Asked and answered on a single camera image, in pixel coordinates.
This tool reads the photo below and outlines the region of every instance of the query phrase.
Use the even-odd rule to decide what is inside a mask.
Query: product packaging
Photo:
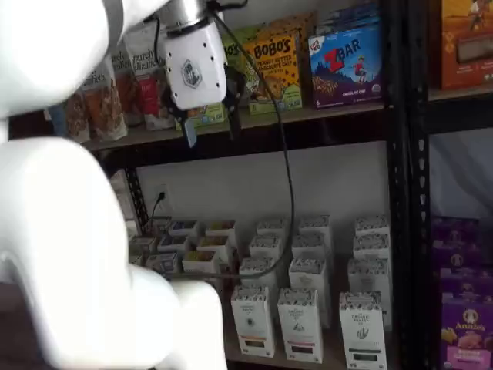
[[[156,252],[157,241],[155,237],[134,237],[129,242],[130,254],[153,254]]]
[[[492,323],[491,295],[444,294],[441,307],[440,369],[490,369]]]
[[[312,36],[309,45],[317,108],[381,99],[380,23]]]
[[[154,56],[155,34],[156,24],[149,23],[127,33],[124,37],[139,86],[137,91],[139,111],[144,114],[148,130],[175,127],[175,120],[161,99],[168,82],[166,71],[156,64]],[[164,52],[162,45],[159,52]],[[158,58],[160,62],[164,63],[164,58],[161,55],[158,55]]]
[[[169,223],[168,233],[172,237],[189,237],[192,244],[197,245],[203,236],[203,225],[198,220],[172,219]]]
[[[162,252],[178,252],[180,257],[183,257],[192,249],[190,240],[187,236],[171,237],[165,235],[157,244],[157,251]]]
[[[209,274],[219,274],[219,260],[215,252],[212,251],[190,251],[185,254],[182,260],[183,271],[184,272],[206,272]],[[217,294],[222,298],[224,289],[223,281],[210,277],[205,279],[209,284],[211,284],[217,291]]]
[[[144,122],[137,99],[139,85],[124,42],[120,42],[112,52],[111,62],[115,71],[116,89],[122,104],[125,122],[128,127],[138,126]]]
[[[111,56],[106,56],[82,84],[91,122],[102,140],[118,140],[128,133],[116,88]]]
[[[69,137],[77,143],[84,143],[91,139],[89,132],[90,116],[86,103],[82,96],[82,90],[78,89],[64,102],[65,121]]]
[[[258,235],[276,235],[286,241],[290,222],[287,218],[267,218],[257,224]]]
[[[250,60],[263,73],[279,110],[299,109],[303,106],[300,88],[300,34],[297,30],[284,31],[266,26],[253,41],[243,44]],[[269,93],[260,82],[252,66],[245,60],[247,94],[250,113],[275,112]]]
[[[332,241],[332,231],[330,229],[330,216],[303,217],[298,227],[300,235],[313,235],[313,232],[321,233],[324,236],[325,255],[330,274],[334,273],[334,242]]]
[[[380,293],[340,293],[339,310],[346,367],[387,370]]]
[[[317,291],[283,288],[277,307],[287,359],[321,364],[324,342]]]
[[[293,258],[327,259],[324,235],[317,231],[306,232],[293,237],[291,244]]]
[[[276,342],[270,317],[269,288],[237,285],[231,307],[241,353],[273,357]]]
[[[221,272],[234,272],[235,261],[229,237],[203,237],[197,244],[197,250],[216,252]]]
[[[180,272],[179,256],[176,252],[153,254],[147,258],[146,266],[161,274]]]
[[[272,267],[274,261],[272,258],[265,257],[248,257],[241,261],[240,275],[258,274]],[[272,318],[278,319],[277,315],[277,297],[279,294],[279,284],[277,283],[276,271],[257,279],[241,279],[241,284],[246,287],[263,285],[269,288],[270,296],[270,313]]]
[[[308,288],[317,291],[320,322],[322,327],[330,328],[332,304],[325,259],[294,258],[290,265],[290,284],[292,288]]]
[[[381,295],[384,330],[392,331],[392,290],[387,260],[354,260],[347,264],[350,290],[377,291]]]
[[[442,293],[493,295],[493,271],[466,267],[441,268],[440,290]]]

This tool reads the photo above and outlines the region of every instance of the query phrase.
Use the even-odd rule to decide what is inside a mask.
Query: granola bag
[[[128,133],[111,56],[106,56],[92,71],[82,91],[98,138],[118,140]]]
[[[120,42],[113,51],[111,61],[115,70],[116,88],[122,103],[125,122],[129,127],[138,126],[144,122],[142,111],[140,111],[137,103],[139,85],[133,73],[132,63],[124,42]]]
[[[174,118],[168,113],[161,96],[168,86],[166,72],[159,68],[154,58],[154,36],[156,23],[149,23],[125,35],[125,45],[132,61],[139,89],[138,105],[144,113],[148,130],[175,127]]]

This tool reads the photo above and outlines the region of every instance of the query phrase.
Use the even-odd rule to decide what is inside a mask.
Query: snack box
[[[355,260],[347,264],[350,290],[378,291],[381,295],[384,330],[392,331],[392,290],[388,260]]]
[[[324,342],[317,291],[283,288],[277,307],[287,359],[321,364]]]
[[[303,106],[300,87],[300,35],[297,30],[262,29],[253,41],[243,44],[273,93],[279,110]],[[251,114],[275,112],[272,100],[252,66],[245,60],[246,93]]]
[[[197,250],[216,252],[221,272],[233,271],[233,248],[228,237],[203,237],[197,245]]]
[[[198,220],[176,220],[169,223],[168,233],[172,237],[189,237],[192,244],[197,245],[203,236],[203,225]]]
[[[154,253],[157,241],[155,237],[133,237],[129,242],[129,253],[133,255]]]
[[[444,294],[440,369],[489,369],[493,352],[493,300],[476,294]]]
[[[159,253],[175,251],[178,252],[180,257],[183,257],[191,249],[190,240],[186,236],[171,237],[166,235],[157,244],[157,251]]]
[[[298,226],[300,235],[313,235],[314,232],[324,236],[325,254],[330,274],[334,272],[334,242],[330,229],[330,216],[328,214],[314,217],[303,217]]]
[[[346,367],[387,370],[380,293],[340,293],[339,315]]]
[[[474,268],[441,268],[440,290],[451,293],[493,294],[493,271]]]
[[[146,267],[161,274],[180,272],[179,255],[176,252],[153,254],[147,258]]]
[[[231,296],[241,353],[273,357],[276,341],[270,317],[269,288],[237,285]]]
[[[272,267],[274,260],[266,257],[248,257],[241,261],[240,275],[258,274]],[[257,279],[241,279],[241,284],[246,287],[263,285],[269,288],[270,292],[270,313],[272,318],[278,319],[277,297],[279,294],[279,284],[277,283],[276,271]]]
[[[381,26],[310,37],[310,66],[317,108],[379,100],[382,90]]]
[[[433,217],[431,220],[431,239],[458,246],[477,243],[479,239],[479,220],[474,218]]]
[[[185,272],[206,272],[211,274],[219,274],[220,266],[219,259],[215,252],[212,251],[190,251],[185,254],[182,260],[183,271]],[[217,294],[223,296],[223,281],[210,277],[204,279],[210,283],[217,291]]]
[[[325,260],[293,258],[290,265],[290,285],[292,288],[309,288],[317,291],[320,322],[324,328],[330,328],[332,306]]]

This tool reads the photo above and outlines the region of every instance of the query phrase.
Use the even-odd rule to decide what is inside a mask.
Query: black metal shelf frame
[[[404,0],[383,0],[382,32],[384,50],[384,103],[382,110],[316,119],[310,122],[286,124],[287,144],[290,150],[317,146],[362,143],[375,140],[387,142],[388,184],[391,205],[393,246],[393,287],[395,326],[398,333],[402,370],[420,368],[416,356],[418,341],[414,325],[413,264],[411,250],[411,168],[407,106],[407,8]],[[138,146],[101,150],[95,157],[108,175],[125,169],[132,203],[139,229],[147,224],[149,215],[140,188],[136,168],[162,163],[203,160],[223,156],[280,151],[280,133],[277,126],[247,129],[236,142],[230,142],[227,133],[200,136],[195,148],[190,149],[182,140],[168,140]]]

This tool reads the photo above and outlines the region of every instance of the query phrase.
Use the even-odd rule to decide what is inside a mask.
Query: white tea box
[[[237,285],[231,307],[241,353],[273,357],[276,342],[270,317],[269,288]]]
[[[390,236],[391,226],[388,223],[387,217],[376,215],[357,218],[354,223],[354,235],[362,237],[368,234],[384,234]]]
[[[381,294],[384,330],[392,331],[392,296],[388,260],[354,260],[347,264],[350,290],[378,291]]]
[[[197,250],[216,252],[221,272],[233,271],[233,248],[229,237],[203,237],[197,245]]]
[[[290,222],[285,217],[268,218],[257,224],[258,235],[276,235],[286,241]]]
[[[133,237],[129,242],[130,254],[151,254],[156,252],[155,237]]]
[[[290,265],[292,288],[315,289],[322,327],[330,328],[332,309],[330,304],[329,274],[324,259],[294,258]]]
[[[324,360],[324,343],[315,289],[283,288],[279,294],[280,327],[288,360]]]
[[[324,235],[318,231],[306,232],[293,237],[293,258],[327,259]]]
[[[238,236],[236,233],[236,221],[222,220],[212,221],[206,225],[207,237],[228,237],[233,249],[238,250]]]
[[[189,237],[190,241],[197,245],[203,236],[203,226],[197,220],[175,220],[169,223],[168,234],[172,237]]]
[[[248,257],[241,261],[240,275],[259,274],[268,270],[274,261],[272,258],[266,257]],[[270,296],[270,312],[273,318],[277,316],[277,297],[279,294],[279,284],[277,283],[276,271],[272,271],[267,275],[257,279],[241,279],[241,284],[247,287],[264,285],[269,288]]]
[[[180,271],[178,253],[153,254],[147,258],[146,267],[161,274],[175,274]]]
[[[325,254],[330,274],[334,272],[334,242],[332,241],[332,231],[330,229],[330,217],[328,215],[303,217],[298,226],[301,235],[313,232],[321,233],[324,236]]]
[[[190,240],[187,236],[171,237],[166,235],[162,237],[157,244],[157,251],[162,252],[178,252],[181,258],[192,249]]]
[[[346,368],[387,370],[380,293],[340,293]]]
[[[190,251],[185,254],[185,257],[182,261],[183,271],[185,272],[207,272],[210,274],[219,274],[219,260],[216,256],[215,252],[212,251]],[[220,297],[223,296],[223,281],[210,277],[208,279],[204,279],[210,283],[213,287],[215,287],[218,295]]]

